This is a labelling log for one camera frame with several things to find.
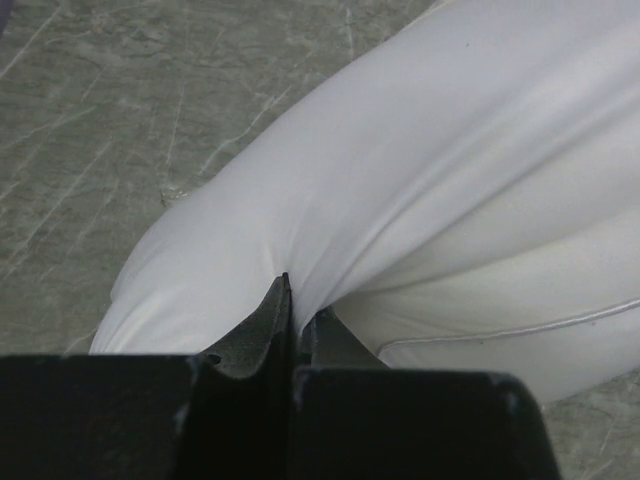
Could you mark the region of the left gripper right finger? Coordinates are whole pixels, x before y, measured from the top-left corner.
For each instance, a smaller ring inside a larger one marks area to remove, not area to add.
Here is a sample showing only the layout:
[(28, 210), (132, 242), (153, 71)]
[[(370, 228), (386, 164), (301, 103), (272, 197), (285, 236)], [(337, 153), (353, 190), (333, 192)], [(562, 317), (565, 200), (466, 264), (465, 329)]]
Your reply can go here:
[(491, 371), (393, 370), (330, 309), (292, 378), (295, 479), (558, 479), (541, 411)]

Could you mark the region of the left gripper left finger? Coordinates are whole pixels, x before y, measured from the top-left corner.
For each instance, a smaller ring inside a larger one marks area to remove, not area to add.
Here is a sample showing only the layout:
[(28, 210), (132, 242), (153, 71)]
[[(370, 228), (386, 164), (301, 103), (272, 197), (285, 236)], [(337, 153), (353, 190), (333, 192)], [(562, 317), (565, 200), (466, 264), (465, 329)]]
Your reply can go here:
[(281, 479), (291, 289), (193, 355), (1, 360), (5, 479)]

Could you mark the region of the cream pillowcase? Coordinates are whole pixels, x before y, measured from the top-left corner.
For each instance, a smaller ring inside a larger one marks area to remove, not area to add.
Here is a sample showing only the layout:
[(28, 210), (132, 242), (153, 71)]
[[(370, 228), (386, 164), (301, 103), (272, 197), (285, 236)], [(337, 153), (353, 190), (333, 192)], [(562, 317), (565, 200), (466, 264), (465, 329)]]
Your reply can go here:
[(163, 213), (89, 350), (202, 352), (280, 276), (391, 367), (636, 370), (638, 3), (432, 4)]

